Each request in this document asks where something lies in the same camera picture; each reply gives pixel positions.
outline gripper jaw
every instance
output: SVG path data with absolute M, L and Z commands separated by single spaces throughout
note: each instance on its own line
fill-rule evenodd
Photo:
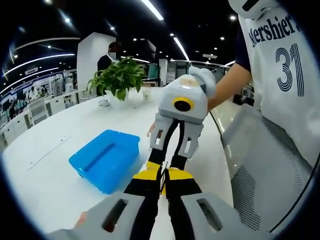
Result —
M 60 229 L 47 235 L 49 240 L 129 240 L 138 211 L 145 200 L 117 192 L 91 208 L 83 224 L 73 229 Z M 114 230 L 109 223 L 117 220 Z
M 151 149 L 158 149 L 160 151 L 164 150 L 166 152 L 166 148 L 168 146 L 165 145 L 165 140 L 168 134 L 172 134 L 172 130 L 170 130 L 170 128 L 174 124 L 174 121 L 175 119 L 162 116 L 160 113 L 155 115 L 155 127 L 150 136 Z M 199 145 L 198 138 L 204 128 L 204 125 L 202 123 L 195 124 L 187 121 L 179 121 L 179 124 L 183 124 L 183 127 L 180 128 L 180 130 L 183 131 L 180 132 L 183 139 L 180 143 L 181 147 L 179 148 L 177 155 L 190 159 Z

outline white flower pot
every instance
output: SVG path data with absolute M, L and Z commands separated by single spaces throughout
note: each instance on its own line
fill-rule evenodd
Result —
M 124 108 L 128 105 L 129 102 L 129 91 L 126 89 L 125 90 L 126 94 L 125 94 L 125 99 L 124 101 L 119 100 L 116 96 L 113 96 L 111 91 L 105 91 L 105 93 L 107 94 L 107 100 L 109 101 L 111 107 L 113 108 Z

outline green leaves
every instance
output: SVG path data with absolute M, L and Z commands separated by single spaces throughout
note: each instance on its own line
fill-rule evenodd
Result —
M 116 97 L 121 100 L 121 101 L 124 101 L 126 99 L 126 89 L 119 89 L 117 92 L 116 92 Z
M 142 78 L 146 76 L 144 69 L 131 57 L 123 58 L 120 62 L 113 62 L 107 69 L 99 70 L 89 80 L 87 90 L 98 88 L 104 95 L 105 90 L 111 91 L 112 95 L 119 100 L 126 99 L 126 89 L 136 88 L 141 90 Z

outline blue lid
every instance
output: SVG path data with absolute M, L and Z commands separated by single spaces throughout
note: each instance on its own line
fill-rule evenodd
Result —
M 73 156 L 69 163 L 103 193 L 112 193 L 139 155 L 140 138 L 106 130 Z

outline gray mesh panel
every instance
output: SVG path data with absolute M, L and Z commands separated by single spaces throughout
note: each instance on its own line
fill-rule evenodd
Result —
M 254 193 L 257 186 L 255 180 L 241 166 L 231 180 L 231 184 L 234 208 L 239 212 L 241 222 L 255 231 L 260 230 L 261 217 L 254 209 Z
M 248 105 L 222 143 L 241 221 L 253 230 L 271 230 L 297 201 L 312 167 L 282 128 Z

